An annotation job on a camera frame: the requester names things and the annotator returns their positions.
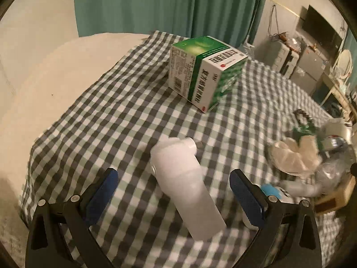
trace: barcode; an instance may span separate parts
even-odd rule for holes
[[[197,93],[196,94],[196,96],[195,96],[195,101],[197,102],[197,103],[199,103],[200,101],[201,101],[201,95],[199,94],[199,93]]]
[[[177,92],[181,92],[181,87],[182,87],[182,80],[179,78],[175,77],[175,82],[174,82],[174,89]]]

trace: bed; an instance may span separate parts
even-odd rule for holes
[[[25,264],[28,235],[28,229],[19,217],[18,206],[33,142],[102,73],[147,37],[104,33],[64,43],[34,67],[1,118],[0,242],[18,266]],[[0,245],[0,267],[7,267],[1,262],[7,257],[2,256]]]
[[[329,119],[304,91],[255,60],[248,60],[231,94],[207,114],[167,86],[170,45],[183,37],[156,31],[89,86],[31,148],[21,216],[29,225],[41,198],[50,203],[81,194],[106,168],[120,183],[92,233],[117,267],[231,267],[254,232],[228,183],[240,168],[252,183],[276,183],[286,175],[272,168],[266,145],[284,137],[304,109],[320,126]],[[195,242],[170,199],[148,170],[150,148],[161,138],[200,140],[198,160],[205,185],[227,229]],[[339,245],[343,221],[319,216],[323,266]],[[74,259],[82,264],[70,234]]]

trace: crumpled paper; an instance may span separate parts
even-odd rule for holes
[[[292,138],[275,142],[270,146],[270,157],[277,169],[302,179],[313,174],[322,163],[316,137],[312,135],[301,137],[300,146]]]

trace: green curtain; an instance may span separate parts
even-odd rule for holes
[[[347,32],[347,36],[345,39],[345,43],[343,45],[343,49],[348,49],[351,52],[352,55],[352,60],[353,60],[353,70],[352,74],[349,78],[349,81],[351,83],[351,90],[357,86],[357,66],[355,65],[355,62],[357,61],[357,42],[355,37],[353,36],[351,30]]]
[[[153,30],[211,35],[239,46],[254,39],[265,0],[74,0],[79,36]]]

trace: metal screw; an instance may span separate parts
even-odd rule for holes
[[[39,200],[38,205],[41,207],[41,206],[43,206],[45,203],[46,203],[46,200],[41,199],[41,200]]]
[[[153,176],[155,176],[155,174],[156,174],[156,168],[155,168],[155,166],[151,166],[151,172],[152,172],[152,175]]]
[[[308,202],[308,200],[305,200],[305,199],[303,199],[303,200],[301,201],[301,204],[302,204],[304,207],[309,207],[309,206],[310,206],[310,202]]]
[[[275,195],[269,195],[268,200],[272,203],[276,203],[278,201],[278,198]]]
[[[79,201],[79,199],[80,199],[79,195],[73,195],[71,197],[71,202],[75,203],[75,202]]]

